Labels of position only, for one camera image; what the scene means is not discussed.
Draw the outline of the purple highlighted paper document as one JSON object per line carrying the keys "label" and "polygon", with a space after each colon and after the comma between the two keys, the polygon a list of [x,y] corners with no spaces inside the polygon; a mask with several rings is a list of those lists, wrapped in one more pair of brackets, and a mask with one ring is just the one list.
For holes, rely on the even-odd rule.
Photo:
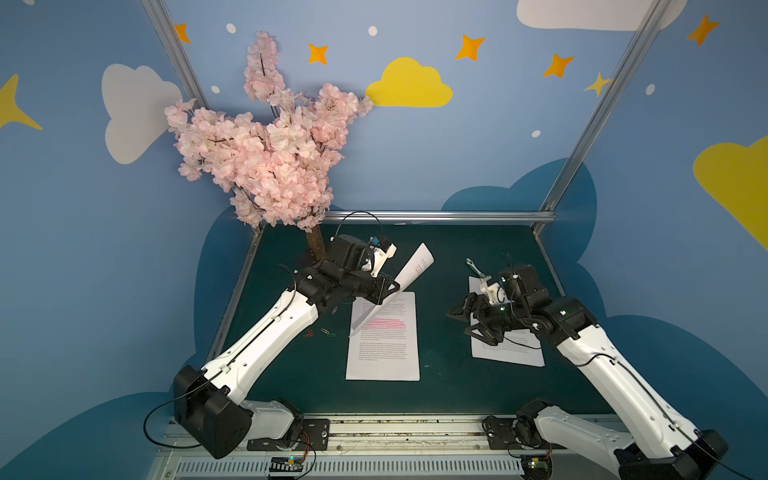
{"label": "purple highlighted paper document", "polygon": [[385,289],[385,297],[379,304],[375,304],[372,301],[365,300],[363,298],[357,298],[353,303],[353,307],[361,307],[361,311],[352,314],[349,337],[356,335],[373,318],[375,314],[377,314],[389,302],[394,300],[398,295],[407,290],[408,287],[416,279],[418,279],[433,263],[434,257],[431,251],[425,243],[421,243],[411,258],[408,260],[408,262],[405,264],[405,266],[395,277],[395,285]]}

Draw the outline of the pink highlighted paper document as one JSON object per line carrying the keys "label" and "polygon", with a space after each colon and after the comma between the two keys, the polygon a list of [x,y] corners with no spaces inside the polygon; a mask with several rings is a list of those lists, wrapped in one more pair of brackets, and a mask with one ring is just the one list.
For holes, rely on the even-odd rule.
{"label": "pink highlighted paper document", "polygon": [[346,380],[420,380],[416,297],[405,292],[349,338]]}

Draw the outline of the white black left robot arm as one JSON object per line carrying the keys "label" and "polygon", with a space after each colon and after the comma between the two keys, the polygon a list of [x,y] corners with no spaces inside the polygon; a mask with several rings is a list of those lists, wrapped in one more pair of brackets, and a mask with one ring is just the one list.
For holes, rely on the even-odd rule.
{"label": "white black left robot arm", "polygon": [[238,341],[202,368],[183,367],[173,381],[175,421],[197,446],[222,459],[252,439],[293,445],[301,414],[280,401],[248,402],[266,368],[319,316],[345,299],[381,305],[400,284],[383,273],[396,253],[386,237],[363,241],[337,234],[326,258],[294,273],[292,287]]}

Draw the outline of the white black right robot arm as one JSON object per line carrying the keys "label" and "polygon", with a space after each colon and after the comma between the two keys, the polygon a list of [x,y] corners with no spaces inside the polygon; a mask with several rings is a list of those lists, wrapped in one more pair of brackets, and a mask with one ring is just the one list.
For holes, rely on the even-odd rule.
{"label": "white black right robot arm", "polygon": [[608,429],[538,399],[513,421],[487,417],[491,438],[510,433],[510,444],[530,449],[559,445],[619,479],[705,479],[728,451],[719,433],[698,429],[650,386],[580,301],[552,298],[531,265],[481,276],[479,292],[468,293],[447,315],[490,346],[508,332],[528,330],[576,367],[626,428]]}

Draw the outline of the right circuit board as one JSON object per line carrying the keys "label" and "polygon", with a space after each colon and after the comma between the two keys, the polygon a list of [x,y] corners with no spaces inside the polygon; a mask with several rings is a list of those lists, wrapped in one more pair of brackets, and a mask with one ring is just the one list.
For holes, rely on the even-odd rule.
{"label": "right circuit board", "polygon": [[523,456],[520,458],[523,480],[550,480],[553,473],[552,462],[549,458]]}

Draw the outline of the pink cherry blossom tree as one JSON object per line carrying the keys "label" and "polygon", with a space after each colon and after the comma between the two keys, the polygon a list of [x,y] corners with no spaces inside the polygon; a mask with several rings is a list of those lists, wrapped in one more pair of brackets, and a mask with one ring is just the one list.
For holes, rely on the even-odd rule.
{"label": "pink cherry blossom tree", "polygon": [[164,114],[182,156],[182,177],[194,182],[210,175],[230,194],[241,222],[253,228],[294,226],[320,260],[327,255],[320,225],[333,200],[329,172],[343,158],[350,125],[374,103],[330,83],[314,97],[294,92],[278,63],[276,41],[258,32],[247,49],[244,90],[271,108],[275,117],[269,123],[250,113],[229,116],[196,107],[193,100],[170,105]]}

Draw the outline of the left green circuit board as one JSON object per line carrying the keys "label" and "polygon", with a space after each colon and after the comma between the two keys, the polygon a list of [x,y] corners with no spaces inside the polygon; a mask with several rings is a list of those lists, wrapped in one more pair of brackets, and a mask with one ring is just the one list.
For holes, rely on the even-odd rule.
{"label": "left green circuit board", "polygon": [[297,456],[273,456],[267,463],[268,479],[297,479],[305,473],[305,460]]}

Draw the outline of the small wooden handled brush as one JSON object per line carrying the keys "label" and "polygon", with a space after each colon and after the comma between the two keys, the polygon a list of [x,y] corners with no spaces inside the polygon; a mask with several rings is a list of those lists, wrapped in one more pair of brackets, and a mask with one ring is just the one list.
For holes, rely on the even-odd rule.
{"label": "small wooden handled brush", "polygon": [[476,277],[479,278],[481,282],[487,282],[489,279],[491,279],[491,276],[483,273],[471,258],[467,258],[465,263],[476,274]]}

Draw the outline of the aluminium back frame bar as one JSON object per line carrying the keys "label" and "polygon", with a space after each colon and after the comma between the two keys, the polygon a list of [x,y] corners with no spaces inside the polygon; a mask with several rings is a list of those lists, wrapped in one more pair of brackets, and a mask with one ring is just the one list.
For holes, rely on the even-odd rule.
{"label": "aluminium back frame bar", "polygon": [[552,223],[556,219],[553,212],[512,212],[512,211],[329,211],[325,222],[369,222],[378,219],[387,224],[417,223]]}

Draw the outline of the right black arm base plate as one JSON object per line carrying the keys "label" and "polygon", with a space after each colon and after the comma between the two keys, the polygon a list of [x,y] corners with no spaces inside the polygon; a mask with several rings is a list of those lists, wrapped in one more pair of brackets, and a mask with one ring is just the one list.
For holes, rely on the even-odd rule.
{"label": "right black arm base plate", "polygon": [[489,415],[481,420],[481,428],[491,450],[564,450],[557,443],[547,442],[535,424],[535,416],[497,417]]}

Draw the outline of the aluminium right frame post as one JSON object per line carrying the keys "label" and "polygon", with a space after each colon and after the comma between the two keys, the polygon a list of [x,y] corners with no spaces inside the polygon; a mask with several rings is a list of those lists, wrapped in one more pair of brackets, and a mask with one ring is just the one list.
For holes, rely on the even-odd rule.
{"label": "aluminium right frame post", "polygon": [[662,30],[663,19],[672,5],[673,1],[671,0],[655,0],[650,3],[645,16],[639,23],[635,34],[613,72],[612,81],[607,86],[605,93],[600,95],[584,130],[539,209],[539,213],[542,217],[545,217],[545,220],[539,220],[532,224],[532,232],[536,238],[539,238],[548,223],[555,221],[557,206],[598,139],[658,33]]}

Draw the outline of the aluminium frame post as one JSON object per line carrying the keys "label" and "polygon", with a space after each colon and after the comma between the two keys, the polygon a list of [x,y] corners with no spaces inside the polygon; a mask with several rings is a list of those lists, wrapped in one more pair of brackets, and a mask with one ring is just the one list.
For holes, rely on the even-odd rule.
{"label": "aluminium frame post", "polygon": [[200,106],[208,108],[209,104],[205,93],[186,54],[184,43],[178,35],[165,2],[162,0],[142,0],[141,3],[181,82],[183,92],[188,97],[196,98]]}
{"label": "aluminium frame post", "polygon": [[598,139],[658,33],[662,30],[663,19],[672,5],[673,1],[671,0],[655,0],[650,3],[645,16],[639,23],[635,34],[613,72],[612,81],[607,86],[605,93],[600,95],[584,130],[539,209],[539,213],[542,217],[545,217],[545,220],[539,220],[532,224],[532,232],[536,238],[539,238],[548,223],[555,221],[557,206]]}

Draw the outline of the aluminium front rail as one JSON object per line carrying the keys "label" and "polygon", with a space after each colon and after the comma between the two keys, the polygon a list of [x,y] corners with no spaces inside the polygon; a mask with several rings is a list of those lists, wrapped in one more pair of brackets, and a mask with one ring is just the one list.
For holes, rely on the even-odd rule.
{"label": "aluminium front rail", "polygon": [[520,458],[549,458],[554,479],[609,479],[596,463],[564,449],[491,450],[480,414],[331,415],[325,451],[248,451],[216,460],[205,450],[159,448],[151,479],[268,479],[273,456],[305,460],[297,479],[520,479]]}

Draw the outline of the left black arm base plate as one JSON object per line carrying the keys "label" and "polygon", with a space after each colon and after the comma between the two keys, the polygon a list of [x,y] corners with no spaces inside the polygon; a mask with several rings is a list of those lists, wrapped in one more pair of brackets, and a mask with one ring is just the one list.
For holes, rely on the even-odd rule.
{"label": "left black arm base plate", "polygon": [[247,442],[247,450],[295,451],[305,449],[310,444],[316,451],[325,451],[328,448],[330,424],[328,418],[296,419],[282,437],[251,439]]}

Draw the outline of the aluminium left frame post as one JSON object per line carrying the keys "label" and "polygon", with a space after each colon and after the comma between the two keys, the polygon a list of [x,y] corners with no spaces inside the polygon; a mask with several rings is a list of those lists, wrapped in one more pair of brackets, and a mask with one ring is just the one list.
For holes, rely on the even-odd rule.
{"label": "aluminium left frame post", "polygon": [[209,104],[205,93],[186,54],[184,43],[178,35],[165,2],[162,0],[142,0],[141,3],[181,82],[183,92],[188,97],[196,98],[200,106],[208,108]]}

